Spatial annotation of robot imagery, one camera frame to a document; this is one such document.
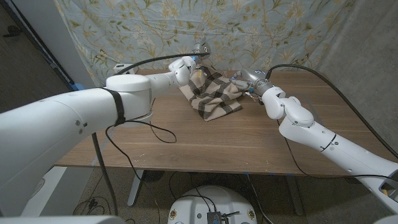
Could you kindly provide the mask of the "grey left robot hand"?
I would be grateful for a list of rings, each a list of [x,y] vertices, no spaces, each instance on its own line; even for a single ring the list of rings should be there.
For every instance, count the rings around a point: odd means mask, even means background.
[[[192,53],[197,55],[193,56],[193,59],[198,63],[207,59],[211,55],[211,48],[206,40],[206,37],[201,37],[198,39],[193,46]]]

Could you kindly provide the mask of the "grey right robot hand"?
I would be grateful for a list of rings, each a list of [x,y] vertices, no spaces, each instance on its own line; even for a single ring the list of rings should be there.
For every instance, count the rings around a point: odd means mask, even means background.
[[[239,90],[248,91],[262,96],[273,84],[266,78],[266,72],[243,68],[237,71],[229,82],[234,84]]]

